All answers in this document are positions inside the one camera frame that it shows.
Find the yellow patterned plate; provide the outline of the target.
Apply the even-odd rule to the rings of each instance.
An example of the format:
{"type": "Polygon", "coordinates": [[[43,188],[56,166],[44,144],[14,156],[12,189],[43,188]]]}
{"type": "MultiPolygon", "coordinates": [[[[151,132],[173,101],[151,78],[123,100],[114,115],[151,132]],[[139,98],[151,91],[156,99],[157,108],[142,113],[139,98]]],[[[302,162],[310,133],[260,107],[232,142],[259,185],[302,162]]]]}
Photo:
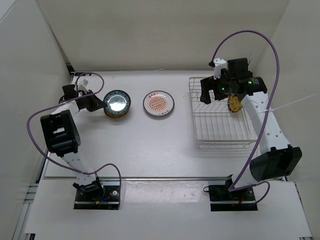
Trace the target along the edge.
{"type": "Polygon", "coordinates": [[[122,110],[113,110],[107,107],[103,109],[104,113],[110,118],[121,118],[125,116],[129,112],[129,110],[130,110],[129,107],[125,107],[122,110]]]}

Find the teal blue patterned plate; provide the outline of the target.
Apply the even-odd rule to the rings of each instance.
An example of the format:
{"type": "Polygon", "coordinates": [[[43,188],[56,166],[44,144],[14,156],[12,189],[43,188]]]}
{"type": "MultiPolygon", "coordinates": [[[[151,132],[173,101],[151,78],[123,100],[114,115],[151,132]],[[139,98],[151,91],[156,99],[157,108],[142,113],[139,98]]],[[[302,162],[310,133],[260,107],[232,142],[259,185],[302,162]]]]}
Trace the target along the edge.
{"type": "Polygon", "coordinates": [[[112,90],[108,92],[103,101],[106,103],[104,108],[110,113],[120,114],[127,111],[131,106],[130,96],[123,90],[112,90]]]}

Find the yellow brown plate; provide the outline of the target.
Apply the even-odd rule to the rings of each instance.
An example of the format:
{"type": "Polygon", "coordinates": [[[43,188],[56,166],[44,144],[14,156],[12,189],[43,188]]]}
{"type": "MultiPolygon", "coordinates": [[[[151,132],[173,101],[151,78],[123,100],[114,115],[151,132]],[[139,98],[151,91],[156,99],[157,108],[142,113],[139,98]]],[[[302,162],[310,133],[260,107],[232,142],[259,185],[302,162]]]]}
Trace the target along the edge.
{"type": "Polygon", "coordinates": [[[227,107],[231,113],[237,113],[243,108],[243,105],[237,96],[230,95],[227,100],[227,107]]]}

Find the white plate orange sunburst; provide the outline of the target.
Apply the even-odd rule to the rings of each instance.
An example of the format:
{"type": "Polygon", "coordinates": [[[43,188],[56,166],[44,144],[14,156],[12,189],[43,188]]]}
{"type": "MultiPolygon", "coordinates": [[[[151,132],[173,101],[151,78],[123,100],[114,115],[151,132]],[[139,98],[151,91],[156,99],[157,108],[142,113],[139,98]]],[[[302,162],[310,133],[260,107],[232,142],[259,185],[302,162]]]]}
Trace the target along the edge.
{"type": "Polygon", "coordinates": [[[149,92],[143,99],[143,109],[146,113],[156,116],[171,114],[175,109],[175,100],[171,94],[162,90],[149,92]]]}

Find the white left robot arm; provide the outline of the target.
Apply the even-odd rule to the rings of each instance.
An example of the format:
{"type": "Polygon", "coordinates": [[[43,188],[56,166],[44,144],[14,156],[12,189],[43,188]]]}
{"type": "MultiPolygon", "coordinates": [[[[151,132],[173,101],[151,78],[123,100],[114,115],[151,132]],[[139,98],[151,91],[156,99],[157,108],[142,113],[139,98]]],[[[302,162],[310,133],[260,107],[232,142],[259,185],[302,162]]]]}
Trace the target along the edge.
{"type": "Polygon", "coordinates": [[[105,194],[105,188],[96,173],[90,174],[93,170],[80,152],[81,137],[74,116],[82,109],[95,112],[107,104],[85,87],[76,90],[74,84],[68,84],[62,90],[64,95],[59,102],[64,104],[40,118],[47,149],[75,169],[77,182],[73,186],[82,195],[100,200],[105,194]]]}

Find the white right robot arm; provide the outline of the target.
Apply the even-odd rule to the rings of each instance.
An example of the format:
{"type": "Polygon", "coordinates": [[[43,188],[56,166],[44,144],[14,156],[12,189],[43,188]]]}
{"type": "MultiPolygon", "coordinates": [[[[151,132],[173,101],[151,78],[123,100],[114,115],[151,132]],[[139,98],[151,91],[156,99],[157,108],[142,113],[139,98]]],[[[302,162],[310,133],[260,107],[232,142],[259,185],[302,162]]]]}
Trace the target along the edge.
{"type": "Polygon", "coordinates": [[[231,175],[231,182],[224,188],[226,197],[236,200],[244,189],[289,176],[302,158],[302,151],[293,147],[283,134],[270,109],[272,98],[264,80],[253,76],[246,58],[228,61],[215,58],[209,65],[214,74],[200,81],[200,101],[209,105],[212,100],[237,97],[257,135],[254,149],[259,149],[260,155],[251,154],[240,173],[231,175]]]}

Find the black XDOF label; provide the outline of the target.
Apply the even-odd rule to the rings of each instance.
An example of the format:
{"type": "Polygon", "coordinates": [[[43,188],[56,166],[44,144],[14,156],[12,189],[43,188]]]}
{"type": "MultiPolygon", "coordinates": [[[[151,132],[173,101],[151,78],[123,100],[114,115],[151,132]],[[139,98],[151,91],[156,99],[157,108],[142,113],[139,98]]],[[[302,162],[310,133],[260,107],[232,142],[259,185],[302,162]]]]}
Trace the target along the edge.
{"type": "Polygon", "coordinates": [[[75,77],[78,77],[78,76],[86,76],[87,74],[89,74],[89,73],[86,73],[86,72],[76,72],[76,73],[74,73],[74,76],[75,76],[75,77]]]}

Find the white zip tie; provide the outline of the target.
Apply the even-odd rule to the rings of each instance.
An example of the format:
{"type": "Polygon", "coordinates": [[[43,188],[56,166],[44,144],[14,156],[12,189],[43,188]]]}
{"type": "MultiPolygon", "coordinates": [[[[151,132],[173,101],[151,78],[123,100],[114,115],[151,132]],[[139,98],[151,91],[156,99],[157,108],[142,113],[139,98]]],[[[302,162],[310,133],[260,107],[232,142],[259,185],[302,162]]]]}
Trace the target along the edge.
{"type": "Polygon", "coordinates": [[[305,97],[303,97],[303,98],[300,98],[300,99],[297,99],[297,100],[295,100],[295,101],[286,103],[286,104],[281,105],[281,106],[278,106],[278,107],[276,107],[276,108],[265,109],[265,110],[263,110],[263,111],[258,112],[256,115],[262,114],[262,113],[266,113],[266,112],[274,112],[274,111],[276,111],[276,110],[279,110],[279,109],[282,109],[282,108],[291,106],[291,105],[293,105],[293,104],[295,104],[295,103],[299,103],[299,102],[301,102],[301,101],[310,99],[310,98],[315,97],[315,96],[317,96],[317,95],[318,95],[318,93],[314,93],[314,94],[312,94],[312,95],[305,96],[305,97]]]}

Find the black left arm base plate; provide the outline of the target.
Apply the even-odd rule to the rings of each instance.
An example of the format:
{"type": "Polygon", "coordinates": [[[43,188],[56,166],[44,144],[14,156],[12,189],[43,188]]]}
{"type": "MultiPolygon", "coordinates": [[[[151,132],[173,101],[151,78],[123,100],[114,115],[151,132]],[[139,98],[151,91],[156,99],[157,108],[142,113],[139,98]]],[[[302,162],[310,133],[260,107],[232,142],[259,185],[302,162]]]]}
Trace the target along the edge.
{"type": "Polygon", "coordinates": [[[84,194],[76,190],[74,210],[119,210],[121,205],[121,184],[119,181],[103,181],[100,193],[84,194]]]}

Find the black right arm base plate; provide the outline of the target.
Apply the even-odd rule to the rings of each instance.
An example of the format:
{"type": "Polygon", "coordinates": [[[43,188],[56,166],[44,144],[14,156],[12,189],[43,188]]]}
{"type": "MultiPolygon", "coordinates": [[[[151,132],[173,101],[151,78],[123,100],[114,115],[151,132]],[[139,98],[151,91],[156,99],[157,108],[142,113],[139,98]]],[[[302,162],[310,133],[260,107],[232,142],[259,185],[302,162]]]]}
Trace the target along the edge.
{"type": "Polygon", "coordinates": [[[209,194],[211,212],[257,211],[253,188],[229,192],[224,185],[208,185],[203,191],[209,194]]]}

